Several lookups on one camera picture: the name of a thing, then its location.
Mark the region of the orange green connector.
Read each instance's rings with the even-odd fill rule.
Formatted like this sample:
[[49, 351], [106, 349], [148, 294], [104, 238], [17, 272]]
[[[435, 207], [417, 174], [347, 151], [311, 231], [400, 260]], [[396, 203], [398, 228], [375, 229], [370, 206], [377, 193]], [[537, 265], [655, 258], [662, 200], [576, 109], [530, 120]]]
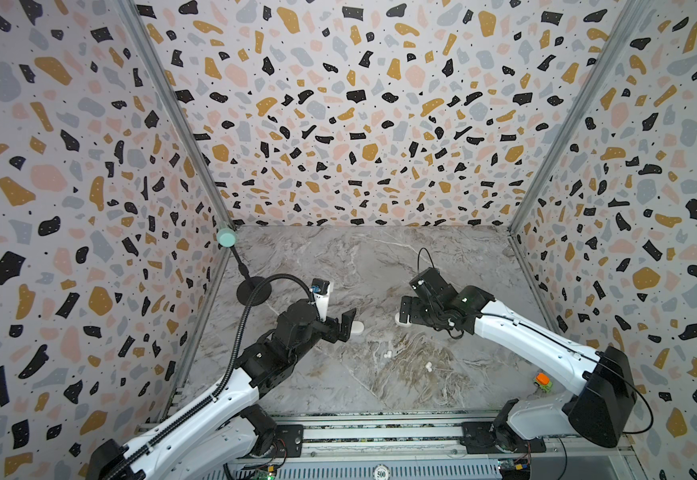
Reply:
[[548, 375], [543, 372], [538, 372], [533, 380], [534, 384], [543, 392], [552, 392], [553, 382]]

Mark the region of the mint green microphone on stand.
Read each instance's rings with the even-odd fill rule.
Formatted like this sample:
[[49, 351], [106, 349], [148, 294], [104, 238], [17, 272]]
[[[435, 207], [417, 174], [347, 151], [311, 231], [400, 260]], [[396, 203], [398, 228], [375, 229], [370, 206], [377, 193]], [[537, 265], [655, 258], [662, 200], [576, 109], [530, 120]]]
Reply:
[[238, 238], [236, 237], [236, 232], [234, 232], [232, 228], [220, 228], [218, 233], [216, 233], [216, 241], [222, 248], [230, 250], [230, 253], [234, 256], [234, 260], [236, 260], [238, 271], [242, 278], [244, 278], [244, 281], [242, 281], [242, 283], [238, 285], [238, 289], [236, 289], [236, 298], [238, 298], [238, 302], [242, 305], [250, 304], [252, 306], [258, 306], [270, 298], [272, 286], [270, 286], [270, 284], [264, 284], [266, 278], [250, 275], [248, 266], [246, 266], [244, 260], [242, 260], [242, 256], [240, 256], [236, 249], [236, 240], [238, 240]]

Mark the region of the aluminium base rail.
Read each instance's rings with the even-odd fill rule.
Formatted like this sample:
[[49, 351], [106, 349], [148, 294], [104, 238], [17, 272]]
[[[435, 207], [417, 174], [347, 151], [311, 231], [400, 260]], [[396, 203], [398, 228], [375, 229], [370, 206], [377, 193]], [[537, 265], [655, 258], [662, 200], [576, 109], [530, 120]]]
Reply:
[[577, 437], [532, 440], [518, 452], [487, 443], [484, 415], [272, 417], [274, 445], [196, 479], [643, 479], [627, 442], [612, 449]]

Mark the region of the white earbud charging case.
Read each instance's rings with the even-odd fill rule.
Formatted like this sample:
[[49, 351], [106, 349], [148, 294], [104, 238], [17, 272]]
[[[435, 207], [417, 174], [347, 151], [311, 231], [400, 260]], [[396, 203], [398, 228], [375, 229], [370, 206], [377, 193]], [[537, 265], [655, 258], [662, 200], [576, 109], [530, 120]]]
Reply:
[[354, 321], [351, 326], [351, 335], [359, 335], [364, 332], [364, 324], [361, 321]]

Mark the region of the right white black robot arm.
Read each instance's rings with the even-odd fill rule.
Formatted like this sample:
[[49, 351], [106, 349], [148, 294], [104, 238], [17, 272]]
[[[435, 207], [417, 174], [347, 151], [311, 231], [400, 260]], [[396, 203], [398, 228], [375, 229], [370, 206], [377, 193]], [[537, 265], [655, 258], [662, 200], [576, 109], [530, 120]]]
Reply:
[[490, 340], [562, 387], [544, 398], [506, 402], [487, 430], [488, 445], [518, 452], [542, 437], [578, 436], [599, 447], [618, 446], [639, 394], [621, 350], [598, 351], [566, 339], [478, 287], [456, 291], [433, 267], [409, 285], [414, 294], [402, 297], [397, 324]]

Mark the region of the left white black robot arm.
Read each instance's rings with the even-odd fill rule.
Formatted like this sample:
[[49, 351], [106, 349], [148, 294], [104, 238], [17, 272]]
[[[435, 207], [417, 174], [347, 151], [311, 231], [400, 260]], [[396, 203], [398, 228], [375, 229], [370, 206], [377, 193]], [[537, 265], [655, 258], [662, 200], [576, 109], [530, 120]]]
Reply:
[[86, 476], [196, 479], [248, 454], [268, 454], [278, 426], [258, 402], [288, 379], [318, 342], [348, 341], [355, 316], [350, 309], [332, 318], [316, 302], [296, 301], [200, 397], [124, 445], [108, 440], [96, 448]]

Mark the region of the poker chip 500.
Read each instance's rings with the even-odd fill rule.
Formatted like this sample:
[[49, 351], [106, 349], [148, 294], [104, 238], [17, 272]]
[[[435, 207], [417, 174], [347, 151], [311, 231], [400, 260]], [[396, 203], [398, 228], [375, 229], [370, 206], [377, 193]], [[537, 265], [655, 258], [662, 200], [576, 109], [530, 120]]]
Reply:
[[391, 471], [387, 466], [378, 465], [374, 467], [374, 470], [372, 471], [373, 480], [390, 480], [390, 478]]

